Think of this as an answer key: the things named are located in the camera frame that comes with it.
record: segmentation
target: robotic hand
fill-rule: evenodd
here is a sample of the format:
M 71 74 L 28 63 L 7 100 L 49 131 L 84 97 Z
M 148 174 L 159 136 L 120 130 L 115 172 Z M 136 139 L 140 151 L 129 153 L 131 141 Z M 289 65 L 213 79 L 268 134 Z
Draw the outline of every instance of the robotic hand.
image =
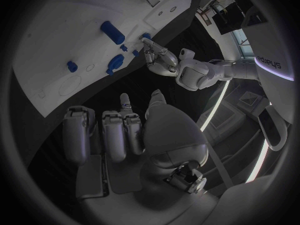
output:
M 194 59 L 195 53 L 183 48 L 178 64 L 176 56 L 167 48 L 148 38 L 143 38 L 147 67 L 153 73 L 176 77 L 176 82 L 183 88 L 196 91 L 214 85 L 218 80 L 232 78 L 259 80 L 256 66 L 252 63 L 221 61 L 217 64 Z

